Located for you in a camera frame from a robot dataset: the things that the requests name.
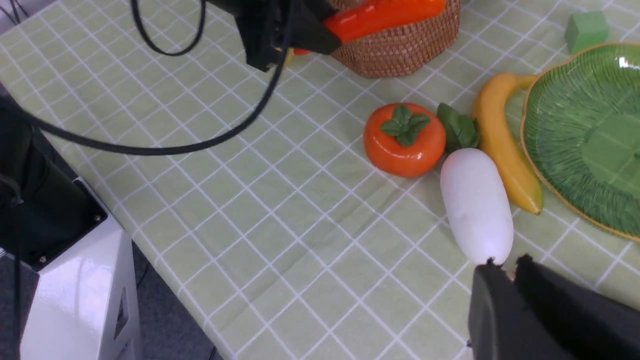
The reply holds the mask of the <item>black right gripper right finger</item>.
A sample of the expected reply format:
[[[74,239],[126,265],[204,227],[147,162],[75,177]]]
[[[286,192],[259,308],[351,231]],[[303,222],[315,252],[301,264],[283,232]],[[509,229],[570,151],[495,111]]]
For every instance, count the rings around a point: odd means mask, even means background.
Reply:
[[[555,342],[575,360],[637,360],[639,311],[578,285],[530,255],[516,261],[515,287]]]

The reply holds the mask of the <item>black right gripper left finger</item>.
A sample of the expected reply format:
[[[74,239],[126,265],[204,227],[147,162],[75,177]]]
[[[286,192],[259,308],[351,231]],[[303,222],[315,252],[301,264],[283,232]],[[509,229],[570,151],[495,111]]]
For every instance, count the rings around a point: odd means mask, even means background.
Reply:
[[[530,309],[500,266],[475,267],[468,313],[474,360],[573,360]]]

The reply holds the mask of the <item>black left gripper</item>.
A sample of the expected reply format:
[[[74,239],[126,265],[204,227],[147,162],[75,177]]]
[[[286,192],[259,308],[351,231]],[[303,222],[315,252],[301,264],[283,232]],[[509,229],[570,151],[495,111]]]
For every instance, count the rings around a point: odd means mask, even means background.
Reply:
[[[278,63],[287,21],[291,19],[290,50],[329,55],[343,45],[323,22],[338,13],[329,0],[210,0],[208,3],[233,16],[246,63],[259,71],[267,72]]]

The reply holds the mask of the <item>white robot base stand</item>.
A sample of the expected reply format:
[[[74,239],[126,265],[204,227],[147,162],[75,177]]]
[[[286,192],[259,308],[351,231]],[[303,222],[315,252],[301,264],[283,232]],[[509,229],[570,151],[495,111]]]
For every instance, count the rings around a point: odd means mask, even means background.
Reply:
[[[35,141],[36,127],[1,97],[1,253],[14,261],[3,360],[141,360],[130,235],[81,177]]]

